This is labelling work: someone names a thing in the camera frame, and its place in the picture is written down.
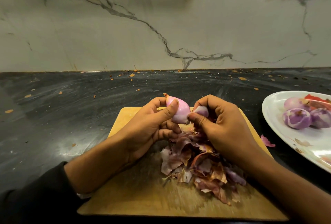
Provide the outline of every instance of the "wooden cutting board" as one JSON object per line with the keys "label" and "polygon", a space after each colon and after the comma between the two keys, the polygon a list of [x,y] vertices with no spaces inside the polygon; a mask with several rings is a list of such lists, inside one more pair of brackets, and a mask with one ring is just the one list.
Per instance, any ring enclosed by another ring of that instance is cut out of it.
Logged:
{"label": "wooden cutting board", "polygon": [[[109,136],[118,132],[140,109],[122,108]],[[259,135],[244,116],[254,139],[270,156]],[[134,166],[115,175],[83,204],[78,213],[83,215],[145,215],[189,216],[213,218],[242,218],[249,220],[288,220],[287,216],[251,185],[239,187],[241,201],[228,206],[203,193],[194,185],[168,180],[161,173],[160,151],[167,145],[158,142]]]}

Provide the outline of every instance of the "white plate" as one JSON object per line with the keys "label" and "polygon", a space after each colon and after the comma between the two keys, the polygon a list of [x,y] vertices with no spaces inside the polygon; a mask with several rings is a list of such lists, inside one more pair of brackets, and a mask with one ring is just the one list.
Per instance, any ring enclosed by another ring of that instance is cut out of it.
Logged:
{"label": "white plate", "polygon": [[271,129],[285,143],[320,168],[331,173],[331,128],[314,129],[308,127],[296,130],[286,126],[282,119],[282,114],[285,111],[285,100],[290,97],[304,98],[308,94],[321,99],[331,99],[330,95],[316,92],[276,92],[264,99],[262,113]]}

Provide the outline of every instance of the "peeled onion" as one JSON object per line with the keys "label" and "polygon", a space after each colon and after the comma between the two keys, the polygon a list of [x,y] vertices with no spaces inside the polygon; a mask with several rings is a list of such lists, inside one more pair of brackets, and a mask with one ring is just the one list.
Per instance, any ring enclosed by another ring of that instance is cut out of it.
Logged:
{"label": "peeled onion", "polygon": [[283,113],[283,120],[287,126],[294,129],[303,129],[312,124],[310,113],[304,109],[294,108]]}
{"label": "peeled onion", "polygon": [[209,112],[207,107],[199,105],[193,112],[198,113],[204,117],[208,117],[209,116]]}
{"label": "peeled onion", "polygon": [[188,121],[187,116],[191,112],[191,109],[188,104],[185,101],[176,97],[169,96],[166,93],[163,93],[163,95],[165,96],[165,99],[167,101],[167,106],[170,105],[174,99],[177,99],[179,101],[178,110],[176,114],[172,117],[171,121],[176,124],[188,125],[190,122]]}
{"label": "peeled onion", "polygon": [[312,126],[317,128],[331,127],[331,112],[324,108],[318,108],[310,112],[312,116]]}
{"label": "peeled onion", "polygon": [[294,108],[310,111],[309,100],[298,97],[290,97],[287,100],[285,100],[284,108],[286,111]]}

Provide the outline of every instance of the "white marble wall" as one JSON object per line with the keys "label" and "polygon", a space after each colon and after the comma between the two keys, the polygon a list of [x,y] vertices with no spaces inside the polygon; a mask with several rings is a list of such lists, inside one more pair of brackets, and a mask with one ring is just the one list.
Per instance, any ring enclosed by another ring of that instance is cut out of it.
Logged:
{"label": "white marble wall", "polygon": [[331,66],[331,0],[0,0],[0,71]]}

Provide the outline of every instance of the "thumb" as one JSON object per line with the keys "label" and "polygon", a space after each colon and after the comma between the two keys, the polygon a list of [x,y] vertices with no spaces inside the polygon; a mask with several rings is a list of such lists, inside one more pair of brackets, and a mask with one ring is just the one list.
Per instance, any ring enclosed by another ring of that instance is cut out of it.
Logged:
{"label": "thumb", "polygon": [[210,130],[215,125],[208,118],[195,112],[191,112],[188,115],[188,120],[193,122],[195,126],[199,126],[199,128],[201,128],[206,134],[208,134],[208,130]]}
{"label": "thumb", "polygon": [[165,109],[157,112],[154,114],[155,121],[158,124],[163,123],[164,121],[167,121],[171,119],[177,112],[179,106],[179,102],[177,99],[174,99],[170,105],[168,105]]}

